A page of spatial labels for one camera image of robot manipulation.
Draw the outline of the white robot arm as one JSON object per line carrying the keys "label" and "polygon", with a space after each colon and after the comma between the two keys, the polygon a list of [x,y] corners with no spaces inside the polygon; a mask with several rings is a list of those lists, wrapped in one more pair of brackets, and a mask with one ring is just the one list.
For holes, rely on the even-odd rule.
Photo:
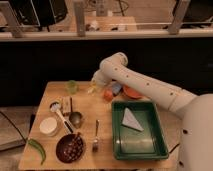
{"label": "white robot arm", "polygon": [[213,94],[196,95],[178,86],[127,68],[118,52],[103,59],[91,81],[105,86],[112,80],[142,93],[182,120],[178,171],[213,171]]}

